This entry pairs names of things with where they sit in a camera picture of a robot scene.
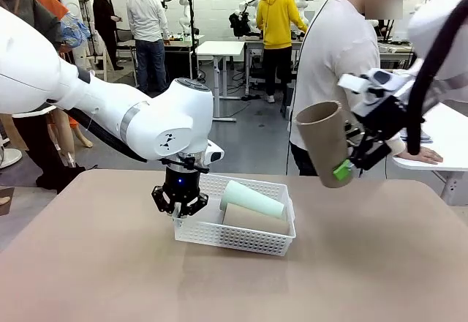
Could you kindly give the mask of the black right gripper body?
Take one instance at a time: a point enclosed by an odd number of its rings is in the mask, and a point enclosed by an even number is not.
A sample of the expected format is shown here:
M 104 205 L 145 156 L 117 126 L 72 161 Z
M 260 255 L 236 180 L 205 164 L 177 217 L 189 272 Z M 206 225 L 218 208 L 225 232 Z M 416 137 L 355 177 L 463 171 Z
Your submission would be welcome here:
M 403 103 L 397 97 L 388 97 L 369 115 L 355 118 L 370 135 L 386 141 L 402 129 L 407 131 L 409 145 L 420 145 L 423 102 Z

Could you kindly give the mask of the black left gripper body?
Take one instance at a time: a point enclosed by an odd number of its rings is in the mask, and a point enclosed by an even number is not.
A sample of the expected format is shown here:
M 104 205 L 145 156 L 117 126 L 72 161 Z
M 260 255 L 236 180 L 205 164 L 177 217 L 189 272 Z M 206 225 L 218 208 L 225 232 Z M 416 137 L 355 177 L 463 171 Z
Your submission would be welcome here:
M 200 194 L 199 180 L 198 171 L 169 165 L 165 170 L 164 194 L 171 203 L 190 203 Z

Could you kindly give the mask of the brown cardboard tube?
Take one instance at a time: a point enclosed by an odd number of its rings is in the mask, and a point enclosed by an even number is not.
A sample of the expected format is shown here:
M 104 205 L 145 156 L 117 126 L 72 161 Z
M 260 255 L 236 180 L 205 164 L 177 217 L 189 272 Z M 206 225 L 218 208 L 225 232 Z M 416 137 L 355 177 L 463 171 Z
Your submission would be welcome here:
M 349 157 L 341 104 L 328 101 L 311 105 L 296 115 L 294 124 L 322 185 L 327 188 L 348 185 L 352 171 L 344 181 L 333 176 L 333 170 Z
M 287 235 L 290 230 L 290 225 L 286 220 L 277 219 L 232 203 L 227 204 L 223 224 L 281 235 Z

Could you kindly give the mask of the white perforated plastic basket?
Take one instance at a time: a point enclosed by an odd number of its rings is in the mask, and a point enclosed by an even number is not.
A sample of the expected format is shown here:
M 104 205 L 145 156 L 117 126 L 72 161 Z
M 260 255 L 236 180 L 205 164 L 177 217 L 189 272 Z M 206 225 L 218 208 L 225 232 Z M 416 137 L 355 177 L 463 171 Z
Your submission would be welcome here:
M 225 211 L 221 210 L 219 206 L 229 181 L 236 181 L 282 203 L 289 232 L 286 234 L 271 233 L 223 224 Z M 202 210 L 194 216 L 186 218 L 180 218 L 178 211 L 173 214 L 176 240 L 267 255 L 283 256 L 286 254 L 296 237 L 295 212 L 287 185 L 232 176 L 203 174 L 200 177 L 200 190 L 208 196 L 208 203 Z

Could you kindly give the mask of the pale green paper cup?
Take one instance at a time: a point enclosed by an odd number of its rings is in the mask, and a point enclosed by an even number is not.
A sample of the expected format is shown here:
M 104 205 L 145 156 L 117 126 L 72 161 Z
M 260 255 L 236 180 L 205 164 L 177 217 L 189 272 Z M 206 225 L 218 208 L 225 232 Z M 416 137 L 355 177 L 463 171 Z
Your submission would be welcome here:
M 233 180 L 224 189 L 219 209 L 224 211 L 229 203 L 277 219 L 285 218 L 283 203 Z

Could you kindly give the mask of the person's right forearm white sleeve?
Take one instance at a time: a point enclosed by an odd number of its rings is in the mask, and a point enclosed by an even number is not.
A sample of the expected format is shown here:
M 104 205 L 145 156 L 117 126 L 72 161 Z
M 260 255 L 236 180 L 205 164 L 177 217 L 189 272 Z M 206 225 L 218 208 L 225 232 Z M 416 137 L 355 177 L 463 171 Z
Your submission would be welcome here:
M 392 156 L 398 156 L 406 151 L 406 143 L 401 139 L 399 133 L 396 133 L 389 140 L 386 140 L 385 143 L 390 148 L 390 154 Z

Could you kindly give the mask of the person's right hand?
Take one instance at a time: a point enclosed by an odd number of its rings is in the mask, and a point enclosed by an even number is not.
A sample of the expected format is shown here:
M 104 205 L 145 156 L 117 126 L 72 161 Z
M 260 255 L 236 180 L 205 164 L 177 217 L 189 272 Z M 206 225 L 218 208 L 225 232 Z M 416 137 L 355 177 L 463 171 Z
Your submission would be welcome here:
M 407 150 L 396 155 L 399 158 L 404 160 L 411 160 L 416 162 L 424 162 L 431 165 L 436 165 L 440 162 L 443 162 L 443 158 L 436 153 L 434 150 L 422 147 L 420 148 L 420 152 L 416 155 L 410 154 Z

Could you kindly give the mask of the white side table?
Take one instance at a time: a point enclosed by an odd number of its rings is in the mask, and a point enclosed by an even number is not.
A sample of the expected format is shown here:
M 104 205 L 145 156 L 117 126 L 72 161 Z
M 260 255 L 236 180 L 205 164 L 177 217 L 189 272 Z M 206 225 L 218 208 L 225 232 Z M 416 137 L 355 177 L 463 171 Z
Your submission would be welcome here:
M 444 177 L 443 201 L 450 206 L 468 206 L 468 117 L 440 103 L 424 119 L 422 131 L 432 139 L 427 147 L 440 154 L 443 162 L 432 165 L 399 157 L 393 161 L 401 168 Z

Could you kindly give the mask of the person in white sweater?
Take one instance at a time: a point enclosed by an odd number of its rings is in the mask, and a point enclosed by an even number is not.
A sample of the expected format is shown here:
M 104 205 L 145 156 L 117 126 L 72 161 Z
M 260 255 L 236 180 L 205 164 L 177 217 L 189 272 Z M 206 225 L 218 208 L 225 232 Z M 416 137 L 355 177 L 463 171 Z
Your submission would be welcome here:
M 381 8 L 389 0 L 327 0 L 310 25 L 301 47 L 293 118 L 320 102 L 341 104 L 345 121 L 357 124 L 351 109 L 360 96 L 338 86 L 344 74 L 361 75 L 380 67 L 374 27 L 365 6 Z

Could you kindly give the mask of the person in yellow hoodie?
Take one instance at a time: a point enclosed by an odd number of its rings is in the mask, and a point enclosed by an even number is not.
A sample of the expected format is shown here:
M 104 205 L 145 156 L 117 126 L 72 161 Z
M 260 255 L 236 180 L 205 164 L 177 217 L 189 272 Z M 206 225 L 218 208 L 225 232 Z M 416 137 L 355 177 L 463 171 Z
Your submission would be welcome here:
M 257 28 L 263 33 L 263 69 L 266 99 L 275 102 L 275 82 L 280 80 L 283 92 L 292 74 L 292 24 L 305 33 L 308 26 L 301 20 L 295 0 L 260 0 L 256 16 Z

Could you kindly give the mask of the background workbench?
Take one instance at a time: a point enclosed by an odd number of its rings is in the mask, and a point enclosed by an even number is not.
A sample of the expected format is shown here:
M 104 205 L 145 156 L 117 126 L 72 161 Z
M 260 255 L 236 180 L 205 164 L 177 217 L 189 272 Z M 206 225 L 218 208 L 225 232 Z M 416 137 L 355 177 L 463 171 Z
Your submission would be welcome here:
M 171 40 L 165 45 L 165 72 L 167 84 L 176 78 L 197 80 L 199 77 L 199 59 L 196 49 L 204 35 L 197 35 L 195 43 L 191 41 Z

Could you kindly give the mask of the white standing desk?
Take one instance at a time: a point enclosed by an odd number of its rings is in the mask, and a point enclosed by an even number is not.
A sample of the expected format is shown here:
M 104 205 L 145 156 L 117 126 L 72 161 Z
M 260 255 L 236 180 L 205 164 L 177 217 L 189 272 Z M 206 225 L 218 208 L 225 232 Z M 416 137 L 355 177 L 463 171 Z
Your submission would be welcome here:
M 244 49 L 244 43 L 241 41 L 205 41 L 196 49 L 198 56 L 213 57 L 214 71 L 214 121 L 233 122 L 236 118 L 233 116 L 221 117 L 221 100 L 240 100 L 240 97 L 229 97 L 227 94 L 227 59 L 231 56 L 240 56 Z

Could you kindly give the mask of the black backpack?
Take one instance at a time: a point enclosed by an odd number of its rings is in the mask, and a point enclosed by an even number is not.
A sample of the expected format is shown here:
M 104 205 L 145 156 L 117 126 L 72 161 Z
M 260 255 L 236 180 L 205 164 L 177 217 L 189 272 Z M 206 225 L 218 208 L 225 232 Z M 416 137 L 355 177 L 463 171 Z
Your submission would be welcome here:
M 229 22 L 235 37 L 252 35 L 252 30 L 249 25 L 249 14 L 247 12 L 233 13 L 229 16 Z

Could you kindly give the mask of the white round stand base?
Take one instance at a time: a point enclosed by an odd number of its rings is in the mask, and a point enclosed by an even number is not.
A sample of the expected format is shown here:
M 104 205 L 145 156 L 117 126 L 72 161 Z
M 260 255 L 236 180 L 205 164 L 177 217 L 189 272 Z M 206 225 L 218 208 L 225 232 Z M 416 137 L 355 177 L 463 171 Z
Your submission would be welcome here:
M 6 148 L 5 145 L 8 141 L 9 139 L 3 139 L 0 133 L 0 170 L 19 162 L 23 156 L 21 150 Z

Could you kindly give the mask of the person in white shirt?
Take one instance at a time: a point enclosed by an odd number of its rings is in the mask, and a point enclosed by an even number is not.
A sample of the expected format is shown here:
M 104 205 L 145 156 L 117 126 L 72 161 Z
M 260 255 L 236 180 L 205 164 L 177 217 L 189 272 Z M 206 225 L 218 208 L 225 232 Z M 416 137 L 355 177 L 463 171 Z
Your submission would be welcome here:
M 164 7 L 160 0 L 128 0 L 127 17 L 135 39 L 139 89 L 148 92 L 148 77 L 152 71 L 156 92 L 162 93 L 167 88 L 165 44 L 169 42 Z

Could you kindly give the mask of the person in black jacket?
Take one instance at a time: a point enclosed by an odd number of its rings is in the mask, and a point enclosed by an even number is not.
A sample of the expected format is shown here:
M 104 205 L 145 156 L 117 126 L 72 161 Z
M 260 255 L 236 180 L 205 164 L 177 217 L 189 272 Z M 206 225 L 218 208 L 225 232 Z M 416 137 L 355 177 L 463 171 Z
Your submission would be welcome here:
M 111 0 L 93 0 L 93 13 L 95 29 L 105 44 L 113 69 L 122 70 L 116 58 L 116 24 L 122 19 L 115 14 Z

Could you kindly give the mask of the figure in orange blue clothes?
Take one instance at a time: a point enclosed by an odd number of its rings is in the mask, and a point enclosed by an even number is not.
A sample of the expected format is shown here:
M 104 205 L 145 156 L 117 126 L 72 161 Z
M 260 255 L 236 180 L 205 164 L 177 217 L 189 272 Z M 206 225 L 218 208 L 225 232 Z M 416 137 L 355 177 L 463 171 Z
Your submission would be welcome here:
M 45 9 L 55 15 L 60 21 L 62 44 L 60 53 L 69 52 L 79 47 L 90 37 L 90 32 L 85 29 L 82 21 L 73 15 L 58 0 L 37 0 Z M 83 136 L 78 128 L 78 123 L 69 117 L 63 110 L 53 109 L 48 117 L 48 132 L 55 147 L 64 156 L 67 165 L 75 168 L 75 140 L 73 133 L 85 147 L 91 148 L 92 142 Z

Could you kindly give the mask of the person in dark green jacket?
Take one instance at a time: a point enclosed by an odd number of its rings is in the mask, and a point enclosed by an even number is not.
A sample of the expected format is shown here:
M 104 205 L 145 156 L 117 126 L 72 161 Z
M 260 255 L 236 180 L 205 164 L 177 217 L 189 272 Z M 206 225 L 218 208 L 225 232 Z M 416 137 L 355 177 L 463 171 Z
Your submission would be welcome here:
M 61 76 L 78 74 L 59 57 L 61 42 L 58 18 L 37 0 L 0 0 L 0 116 L 11 120 L 41 169 L 37 186 L 56 192 L 85 170 L 63 163 L 41 111 L 61 99 Z

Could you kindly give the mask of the light wooden frame stand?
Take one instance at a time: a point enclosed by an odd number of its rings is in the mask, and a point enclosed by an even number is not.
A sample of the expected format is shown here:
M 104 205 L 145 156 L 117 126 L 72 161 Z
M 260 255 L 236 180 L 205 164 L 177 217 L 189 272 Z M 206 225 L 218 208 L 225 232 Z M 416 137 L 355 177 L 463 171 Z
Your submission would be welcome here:
M 101 54 L 91 53 L 90 49 L 86 49 L 85 68 L 92 71 L 98 78 L 103 81 L 108 81 L 108 70 L 113 70 L 110 57 L 107 49 L 104 48 Z

